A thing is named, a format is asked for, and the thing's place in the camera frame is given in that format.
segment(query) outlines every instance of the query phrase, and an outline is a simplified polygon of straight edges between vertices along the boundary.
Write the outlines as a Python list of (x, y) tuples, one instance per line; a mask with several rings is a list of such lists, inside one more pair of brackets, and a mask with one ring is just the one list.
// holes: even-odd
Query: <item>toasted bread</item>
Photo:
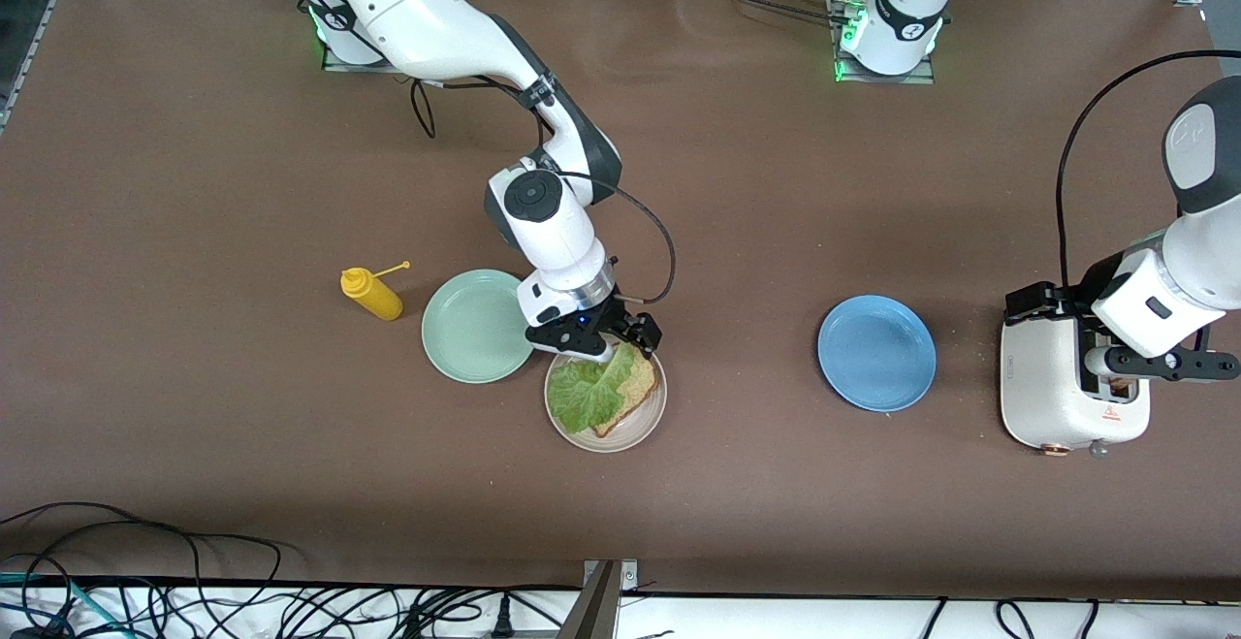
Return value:
[(617, 423), (624, 421), (624, 417), (633, 413), (638, 406), (642, 406), (658, 386), (659, 373), (655, 372), (655, 365), (647, 360), (647, 357), (635, 357), (633, 369), (629, 370), (629, 380), (625, 380), (620, 383), (620, 387), (617, 387), (617, 392), (620, 397), (624, 397), (624, 404), (620, 406), (620, 411), (611, 421), (591, 427), (594, 434), (608, 437), (608, 433), (612, 433), (612, 428), (616, 428)]

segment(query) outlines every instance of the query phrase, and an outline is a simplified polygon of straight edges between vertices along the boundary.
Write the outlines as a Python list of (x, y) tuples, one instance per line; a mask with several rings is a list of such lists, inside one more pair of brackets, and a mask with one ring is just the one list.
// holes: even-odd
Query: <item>white floor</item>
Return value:
[[(264, 591), (256, 604), (236, 613), (226, 627), (236, 639), (277, 639), (309, 637), (331, 622), (328, 613), (314, 612), (302, 601), (280, 597), (279, 593), (302, 592), (302, 598), (310, 596), (313, 588), (273, 588)], [(117, 588), (98, 588), (89, 591), (91, 598), (104, 612), (115, 619), (124, 619), (125, 612), (119, 602)], [(135, 618), (146, 612), (146, 591), (130, 588), (127, 591), (132, 612)], [(370, 591), (357, 589), (330, 603), (333, 612), (343, 612), (366, 597)], [(221, 601), (212, 608), (218, 618), (225, 618), (235, 609), (230, 602), (249, 599), (253, 589), (246, 588), (207, 588), (207, 598)], [(383, 618), (408, 608), (417, 591), (402, 589), (397, 598), (385, 594), (356, 608), (349, 618)], [(563, 618), (573, 601), (573, 592), (520, 592), (524, 599), (545, 609), (556, 618)], [(29, 607), (45, 612), (57, 612), (65, 602), (63, 588), (34, 588), (30, 591)], [(195, 588), (174, 591), (174, 603), (177, 605), (199, 601)], [(0, 604), (21, 604), (21, 591), (17, 587), (0, 588)], [(499, 596), (493, 594), (478, 603), (480, 617), (472, 622), (438, 623), (436, 637), (484, 637), (495, 625)], [(1080, 635), (1088, 613), (1088, 604), (1081, 602), (1023, 601), (1019, 603), (1030, 622), (1034, 635), (1039, 639), (1075, 639)], [(649, 638), (671, 630), (673, 639), (692, 638), (797, 638), (814, 637), (819, 639), (867, 638), (867, 639), (918, 639), (926, 628), (927, 619), (934, 609), (934, 601), (879, 601), (879, 599), (714, 599), (714, 598), (671, 598), (650, 597), (644, 599), (624, 598), (619, 612), (617, 639)], [(294, 622), (285, 624), (280, 633), (282, 613), (293, 617)], [(196, 604), (182, 612), (196, 625), (196, 629), (172, 620), (165, 635), (169, 639), (230, 639), (204, 610), (204, 604)], [(307, 618), (295, 632), (289, 628)], [(519, 630), (553, 629), (553, 625), (525, 607), (513, 603), (513, 625)], [(37, 618), (41, 623), (46, 620)], [(1010, 624), (1020, 634), (1021, 629), (1010, 615)], [(81, 630), (99, 627), (105, 623), (96, 610), (77, 602), (71, 613), (71, 623)], [(0, 637), (30, 627), (19, 609), (0, 609)], [(132, 625), (139, 632), (154, 635), (150, 622), (140, 620)], [(323, 639), (388, 639), (395, 620), (387, 619), (352, 628), (338, 625), (325, 633)], [(1241, 608), (1207, 607), (1188, 604), (1155, 603), (1109, 603), (1100, 608), (1098, 618), (1090, 632), (1090, 639), (1225, 639), (1231, 634), (1241, 635)], [(102, 634), (112, 639), (143, 639), (134, 633), (113, 632)], [(949, 601), (936, 624), (932, 637), (1005, 639), (1006, 634), (994, 617), (994, 603), (983, 601)]]

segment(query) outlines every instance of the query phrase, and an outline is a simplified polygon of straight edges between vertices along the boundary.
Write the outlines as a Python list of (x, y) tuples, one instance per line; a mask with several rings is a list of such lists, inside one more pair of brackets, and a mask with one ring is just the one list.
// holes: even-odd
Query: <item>blue plate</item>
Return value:
[(819, 366), (841, 397), (871, 412), (912, 406), (934, 381), (934, 342), (921, 318), (881, 295), (838, 304), (819, 329)]

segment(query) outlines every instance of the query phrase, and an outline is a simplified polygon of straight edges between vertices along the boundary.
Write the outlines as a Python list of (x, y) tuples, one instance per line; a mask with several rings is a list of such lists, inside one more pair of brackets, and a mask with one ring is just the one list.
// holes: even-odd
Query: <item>green plate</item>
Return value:
[(522, 366), (534, 346), (517, 306), (517, 278), (470, 270), (444, 282), (422, 315), (422, 347), (457, 382), (495, 382)]

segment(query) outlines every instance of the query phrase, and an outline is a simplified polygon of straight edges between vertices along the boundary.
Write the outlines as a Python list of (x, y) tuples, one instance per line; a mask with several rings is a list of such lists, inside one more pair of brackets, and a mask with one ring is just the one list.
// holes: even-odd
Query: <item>beige plate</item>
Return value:
[(556, 360), (551, 361), (551, 366), (547, 369), (547, 377), (544, 380), (544, 406), (547, 409), (547, 418), (551, 419), (551, 424), (556, 428), (556, 432), (565, 440), (592, 453), (619, 453), (642, 443), (659, 426), (659, 419), (664, 416), (664, 404), (668, 403), (668, 375), (664, 375), (664, 365), (660, 365), (659, 357), (652, 356), (650, 359), (655, 364), (655, 375), (659, 377), (659, 383), (653, 388), (647, 401), (643, 401), (637, 409), (627, 414), (620, 423), (617, 423), (616, 428), (612, 428), (612, 433), (608, 433), (608, 437), (597, 437), (589, 428), (586, 428), (581, 433), (567, 432), (563, 423), (560, 423), (560, 419), (551, 414), (551, 404), (547, 403), (547, 382), (551, 378), (551, 371), (568, 361), (580, 360), (581, 357), (556, 356)]

